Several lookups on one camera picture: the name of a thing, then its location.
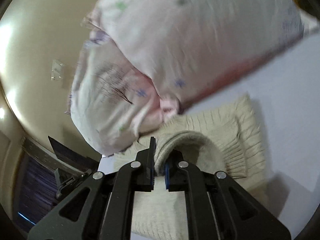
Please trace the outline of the beige knitted sweater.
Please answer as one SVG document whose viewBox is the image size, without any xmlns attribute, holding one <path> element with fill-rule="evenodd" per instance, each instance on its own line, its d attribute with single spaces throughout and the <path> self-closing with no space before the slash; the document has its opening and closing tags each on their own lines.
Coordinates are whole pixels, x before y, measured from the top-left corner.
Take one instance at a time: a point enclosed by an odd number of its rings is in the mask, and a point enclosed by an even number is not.
<svg viewBox="0 0 320 240">
<path fill-rule="evenodd" d="M 151 137 L 156 139 L 155 188 L 135 194 L 133 233 L 150 239 L 188 238 L 184 194 L 165 188 L 164 164 L 171 150 L 180 151 L 201 171 L 225 171 L 261 204 L 267 204 L 262 136 L 248 95 L 216 109 L 170 119 L 116 153 L 114 169 L 135 160 L 139 151 L 149 147 Z"/>
</svg>

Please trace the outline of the pink floral pillow small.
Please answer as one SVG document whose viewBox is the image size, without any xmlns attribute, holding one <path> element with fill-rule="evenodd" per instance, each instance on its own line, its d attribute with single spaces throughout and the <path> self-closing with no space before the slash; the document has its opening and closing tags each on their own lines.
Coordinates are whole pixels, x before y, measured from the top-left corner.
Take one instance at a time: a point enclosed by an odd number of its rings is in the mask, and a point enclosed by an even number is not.
<svg viewBox="0 0 320 240">
<path fill-rule="evenodd" d="M 128 148 L 178 113 L 176 98 L 161 97 L 112 40 L 88 40 L 80 52 L 70 94 L 71 119 L 102 155 Z"/>
</svg>

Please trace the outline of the dark window opening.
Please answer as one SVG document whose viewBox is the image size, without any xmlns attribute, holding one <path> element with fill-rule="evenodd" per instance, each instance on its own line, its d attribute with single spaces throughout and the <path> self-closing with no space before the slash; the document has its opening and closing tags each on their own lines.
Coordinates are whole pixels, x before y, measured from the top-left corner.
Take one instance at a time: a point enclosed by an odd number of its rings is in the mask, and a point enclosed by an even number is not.
<svg viewBox="0 0 320 240">
<path fill-rule="evenodd" d="M 65 145 L 61 144 L 54 138 L 48 136 L 48 140 L 51 144 L 51 147 L 57 156 L 57 158 L 72 167 L 85 172 L 87 170 L 97 171 L 99 167 L 99 162 L 90 158 L 84 157 Z"/>
</svg>

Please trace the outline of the pink floral pillow large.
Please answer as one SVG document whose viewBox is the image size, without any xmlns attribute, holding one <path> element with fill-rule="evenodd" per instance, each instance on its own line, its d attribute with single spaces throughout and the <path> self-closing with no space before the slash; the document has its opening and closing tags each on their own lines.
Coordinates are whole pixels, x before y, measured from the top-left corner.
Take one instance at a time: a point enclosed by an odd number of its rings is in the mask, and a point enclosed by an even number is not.
<svg viewBox="0 0 320 240">
<path fill-rule="evenodd" d="M 85 22 L 182 104 L 319 27 L 293 0 L 98 0 Z"/>
</svg>

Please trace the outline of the white wall switch plate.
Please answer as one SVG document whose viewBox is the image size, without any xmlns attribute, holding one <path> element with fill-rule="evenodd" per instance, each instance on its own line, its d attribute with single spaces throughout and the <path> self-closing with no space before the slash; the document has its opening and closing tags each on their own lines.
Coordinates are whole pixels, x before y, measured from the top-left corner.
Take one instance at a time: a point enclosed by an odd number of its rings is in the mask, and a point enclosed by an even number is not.
<svg viewBox="0 0 320 240">
<path fill-rule="evenodd" d="M 63 72 L 65 70 L 65 65 L 59 60 L 52 61 L 52 70 L 51 70 L 51 80 L 60 81 L 63 79 Z"/>
</svg>

